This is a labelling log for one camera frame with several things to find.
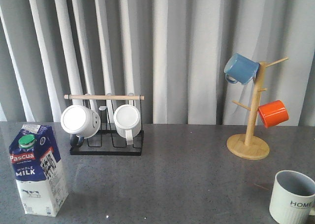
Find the blue white milk carton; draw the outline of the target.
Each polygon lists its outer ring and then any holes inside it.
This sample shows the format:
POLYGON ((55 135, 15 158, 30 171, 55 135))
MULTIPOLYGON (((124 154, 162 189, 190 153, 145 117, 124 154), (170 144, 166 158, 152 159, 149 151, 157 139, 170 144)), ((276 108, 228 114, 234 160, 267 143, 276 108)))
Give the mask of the blue white milk carton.
POLYGON ((68 190, 52 127, 24 124, 9 154, 25 213, 55 217, 68 190))

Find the cream HOME mug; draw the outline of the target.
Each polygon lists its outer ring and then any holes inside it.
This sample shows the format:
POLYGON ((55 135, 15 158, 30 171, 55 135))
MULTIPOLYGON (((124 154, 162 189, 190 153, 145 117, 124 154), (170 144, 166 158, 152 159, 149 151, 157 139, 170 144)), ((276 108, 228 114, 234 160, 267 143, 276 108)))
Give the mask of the cream HOME mug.
POLYGON ((300 172, 282 170, 275 175, 269 212, 279 224, 304 224, 315 205, 315 182, 300 172))

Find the white ribbed mug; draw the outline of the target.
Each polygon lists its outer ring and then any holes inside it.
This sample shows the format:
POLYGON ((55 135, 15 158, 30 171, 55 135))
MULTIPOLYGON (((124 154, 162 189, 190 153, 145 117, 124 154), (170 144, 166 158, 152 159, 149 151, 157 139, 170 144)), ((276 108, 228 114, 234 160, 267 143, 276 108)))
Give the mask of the white ribbed mug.
POLYGON ((117 133, 126 139, 126 144, 134 144, 133 138, 141 130, 141 115, 139 110, 129 104, 119 106, 114 113, 114 123, 117 133))

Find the grey pleated curtain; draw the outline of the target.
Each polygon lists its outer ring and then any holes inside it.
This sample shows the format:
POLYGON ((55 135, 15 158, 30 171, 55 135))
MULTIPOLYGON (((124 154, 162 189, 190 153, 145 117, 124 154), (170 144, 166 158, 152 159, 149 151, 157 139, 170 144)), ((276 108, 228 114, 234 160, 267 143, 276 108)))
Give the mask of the grey pleated curtain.
POLYGON ((315 124, 315 0, 0 0, 0 119, 57 122, 65 94, 144 95, 143 121, 244 125, 253 83, 234 53, 269 68, 261 102, 315 124))

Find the white smiley face mug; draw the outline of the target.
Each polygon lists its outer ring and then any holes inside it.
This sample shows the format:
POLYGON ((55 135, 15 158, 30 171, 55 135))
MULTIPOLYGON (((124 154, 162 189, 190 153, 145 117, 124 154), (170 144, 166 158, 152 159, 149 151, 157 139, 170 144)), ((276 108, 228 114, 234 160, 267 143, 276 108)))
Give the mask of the white smiley face mug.
POLYGON ((80 147, 84 139, 94 136, 100 126, 101 119, 98 113, 82 105, 72 105, 63 111, 61 126, 70 134, 70 145, 80 147))

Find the blue enamel mug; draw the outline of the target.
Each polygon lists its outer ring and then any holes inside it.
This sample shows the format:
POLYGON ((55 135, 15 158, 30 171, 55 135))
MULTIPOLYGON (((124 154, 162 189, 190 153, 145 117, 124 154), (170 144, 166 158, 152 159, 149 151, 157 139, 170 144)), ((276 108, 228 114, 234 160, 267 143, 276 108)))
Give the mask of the blue enamel mug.
POLYGON ((258 68, 258 62, 235 53, 225 65, 225 79, 231 84, 239 82, 242 85, 246 85, 256 76, 258 68))

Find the wooden mug tree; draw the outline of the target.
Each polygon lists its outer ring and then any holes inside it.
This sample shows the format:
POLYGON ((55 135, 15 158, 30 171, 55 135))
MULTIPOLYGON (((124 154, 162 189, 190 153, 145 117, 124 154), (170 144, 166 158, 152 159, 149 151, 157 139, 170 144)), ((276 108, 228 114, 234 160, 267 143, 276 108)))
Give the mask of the wooden mug tree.
POLYGON ((261 160, 268 156, 270 149, 268 144, 261 138, 254 136, 254 128, 260 104, 261 93, 266 91, 263 88, 266 68, 288 60, 289 57, 282 58, 272 63, 260 62, 259 69, 254 79, 254 87, 252 92, 252 102, 250 107, 233 101, 235 104, 250 111, 247 129, 245 134, 235 134, 227 139, 226 145, 229 151, 236 156, 248 160, 261 160))

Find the orange enamel mug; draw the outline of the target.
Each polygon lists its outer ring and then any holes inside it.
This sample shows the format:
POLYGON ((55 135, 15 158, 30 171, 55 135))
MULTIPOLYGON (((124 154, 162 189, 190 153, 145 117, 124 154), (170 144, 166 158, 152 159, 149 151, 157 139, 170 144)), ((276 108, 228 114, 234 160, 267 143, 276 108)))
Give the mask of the orange enamel mug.
POLYGON ((258 113, 266 128, 276 126, 289 119, 287 109, 281 100, 259 106, 258 113))

